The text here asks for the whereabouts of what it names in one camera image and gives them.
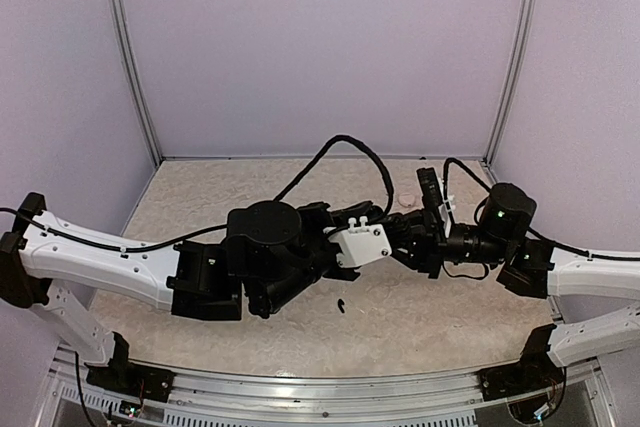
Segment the pink earbud charging case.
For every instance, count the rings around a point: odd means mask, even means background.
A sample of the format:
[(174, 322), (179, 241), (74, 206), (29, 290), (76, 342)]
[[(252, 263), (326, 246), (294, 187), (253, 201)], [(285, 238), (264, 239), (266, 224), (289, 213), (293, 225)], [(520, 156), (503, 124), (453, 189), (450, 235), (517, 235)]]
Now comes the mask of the pink earbud charging case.
[(400, 193), (397, 201), (404, 208), (413, 207), (416, 204), (416, 196), (412, 193)]

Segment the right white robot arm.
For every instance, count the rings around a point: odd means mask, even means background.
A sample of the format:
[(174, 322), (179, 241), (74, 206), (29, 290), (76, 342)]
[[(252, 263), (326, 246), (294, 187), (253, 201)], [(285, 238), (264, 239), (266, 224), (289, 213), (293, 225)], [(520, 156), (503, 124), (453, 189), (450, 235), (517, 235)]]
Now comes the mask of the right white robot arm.
[(435, 278), (445, 263), (498, 268), (497, 282), (510, 292), (546, 299), (593, 295), (629, 300), (617, 311), (562, 326), (547, 325), (528, 339), (533, 351), (513, 366), (511, 380), (523, 391), (535, 389), (556, 367), (635, 348), (639, 344), (639, 257), (593, 253), (563, 247), (528, 231), (537, 204), (519, 187), (491, 187), (474, 225), (446, 226), (444, 199), (437, 186), (423, 190), (423, 207), (402, 217), (393, 257)]

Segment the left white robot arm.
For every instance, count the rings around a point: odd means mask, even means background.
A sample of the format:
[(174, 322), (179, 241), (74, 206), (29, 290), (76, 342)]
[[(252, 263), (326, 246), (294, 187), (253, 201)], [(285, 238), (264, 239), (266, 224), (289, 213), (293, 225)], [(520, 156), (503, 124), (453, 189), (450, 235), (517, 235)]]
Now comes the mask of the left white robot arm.
[(267, 319), (320, 279), (351, 281), (392, 251), (380, 215), (366, 203), (333, 212), (324, 203), (260, 201), (230, 211), (216, 243), (195, 233), (155, 244), (114, 237), (64, 221), (35, 194), (14, 217), (1, 239), (6, 300), (33, 310), (121, 392), (140, 381), (128, 344), (74, 300), (67, 283), (188, 319)]

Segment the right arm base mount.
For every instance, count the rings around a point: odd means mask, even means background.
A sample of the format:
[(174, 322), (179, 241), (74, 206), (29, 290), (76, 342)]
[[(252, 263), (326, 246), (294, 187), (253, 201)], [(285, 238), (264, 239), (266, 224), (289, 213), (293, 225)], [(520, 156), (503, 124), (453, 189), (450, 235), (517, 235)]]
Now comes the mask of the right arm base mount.
[(477, 375), (485, 402), (545, 389), (565, 377), (564, 369), (553, 364), (521, 362), (482, 369)]

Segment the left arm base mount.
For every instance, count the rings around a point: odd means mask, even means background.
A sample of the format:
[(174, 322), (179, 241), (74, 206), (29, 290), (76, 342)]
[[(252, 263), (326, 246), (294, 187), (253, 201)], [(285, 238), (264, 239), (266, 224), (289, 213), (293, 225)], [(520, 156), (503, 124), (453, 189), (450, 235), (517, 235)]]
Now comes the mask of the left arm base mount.
[(139, 400), (166, 403), (175, 373), (171, 370), (128, 362), (125, 367), (88, 367), (86, 381), (93, 386)]

